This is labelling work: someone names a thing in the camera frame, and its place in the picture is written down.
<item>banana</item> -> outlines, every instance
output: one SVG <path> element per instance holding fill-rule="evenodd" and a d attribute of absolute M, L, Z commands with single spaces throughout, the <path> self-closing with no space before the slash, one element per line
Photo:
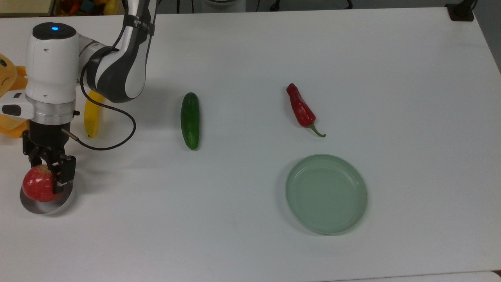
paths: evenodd
<path fill-rule="evenodd" d="M 103 96 L 94 91 L 91 91 L 89 93 L 89 97 L 99 103 L 102 103 L 104 99 Z M 87 135 L 90 138 L 94 138 L 97 134 L 97 129 L 99 126 L 99 108 L 100 106 L 92 103 L 89 100 L 85 102 L 84 127 Z"/>

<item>yellow plush toy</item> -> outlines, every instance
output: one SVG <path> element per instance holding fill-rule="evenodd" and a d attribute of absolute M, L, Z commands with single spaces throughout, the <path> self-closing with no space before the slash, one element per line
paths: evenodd
<path fill-rule="evenodd" d="M 26 68 L 15 66 L 4 55 L 0 54 L 0 97 L 7 91 L 25 89 L 27 84 Z M 27 128 L 28 121 L 26 119 L 11 118 L 0 114 L 0 133 L 20 138 Z"/>

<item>cucumber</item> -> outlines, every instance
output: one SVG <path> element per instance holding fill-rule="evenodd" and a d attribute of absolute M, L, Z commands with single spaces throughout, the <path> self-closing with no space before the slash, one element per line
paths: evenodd
<path fill-rule="evenodd" d="M 181 131 L 188 148 L 196 150 L 200 138 L 200 106 L 192 92 L 184 96 L 181 106 Z"/>

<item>green plate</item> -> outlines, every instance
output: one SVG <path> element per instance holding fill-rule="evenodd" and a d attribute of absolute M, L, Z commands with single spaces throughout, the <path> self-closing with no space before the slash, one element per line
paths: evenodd
<path fill-rule="evenodd" d="M 338 235 L 354 227 L 367 207 L 367 188 L 357 170 L 331 155 L 313 155 L 292 168 L 286 198 L 310 230 Z"/>

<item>pepper stem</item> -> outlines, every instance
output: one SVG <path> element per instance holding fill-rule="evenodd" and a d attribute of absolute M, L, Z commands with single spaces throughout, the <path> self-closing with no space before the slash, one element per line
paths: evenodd
<path fill-rule="evenodd" d="M 311 128 L 311 130 L 313 130 L 313 132 L 315 132 L 318 136 L 320 137 L 325 137 L 326 135 L 325 134 L 320 134 L 317 129 L 315 128 L 315 125 L 312 123 L 308 126 L 308 128 Z"/>

